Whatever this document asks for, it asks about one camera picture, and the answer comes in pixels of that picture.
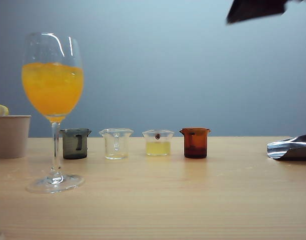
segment metallic object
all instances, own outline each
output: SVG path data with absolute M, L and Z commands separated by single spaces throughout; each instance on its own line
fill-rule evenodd
M 269 143 L 267 155 L 275 160 L 306 161 L 306 134 Z
M 229 24 L 258 17 L 283 14 L 287 0 L 234 0 L 226 17 Z

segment empty beaker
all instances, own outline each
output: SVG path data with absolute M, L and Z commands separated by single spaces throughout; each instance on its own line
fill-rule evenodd
M 174 135 L 170 130 L 148 130 L 142 132 L 146 140 L 146 154 L 150 156 L 169 155 L 171 151 L 171 138 Z
M 83 159 L 87 157 L 88 128 L 62 129 L 64 159 Z
M 105 138 L 105 158 L 122 159 L 128 156 L 128 138 L 134 131 L 129 128 L 108 128 L 99 132 Z
M 203 159 L 207 156 L 207 135 L 210 129 L 188 127 L 179 131 L 184 135 L 184 155 L 191 159 Z

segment gray beaker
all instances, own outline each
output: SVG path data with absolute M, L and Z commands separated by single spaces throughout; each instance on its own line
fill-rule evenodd
M 129 128 L 108 128 L 101 130 L 99 134 L 105 138 L 105 158 L 126 158 L 128 156 L 128 137 L 133 132 Z
M 64 159 L 87 157 L 87 137 L 92 132 L 88 128 L 62 129 Z

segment shiny foil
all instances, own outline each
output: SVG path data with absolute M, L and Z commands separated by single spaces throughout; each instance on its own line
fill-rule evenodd
M 275 160 L 306 161 L 306 134 L 267 144 L 267 155 Z

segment beaker handle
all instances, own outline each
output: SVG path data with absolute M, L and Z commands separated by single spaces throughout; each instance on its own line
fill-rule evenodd
M 82 144 L 83 144 L 83 137 L 81 135 L 76 135 L 77 137 L 77 148 L 76 151 L 82 150 Z
M 118 151 L 119 150 L 119 137 L 114 136 L 114 150 Z
M 188 134 L 189 145 L 190 145 L 191 148 L 195 147 L 195 146 L 193 145 L 193 135 L 195 135 L 195 133 L 193 133 L 193 132 L 191 132 L 191 133 Z

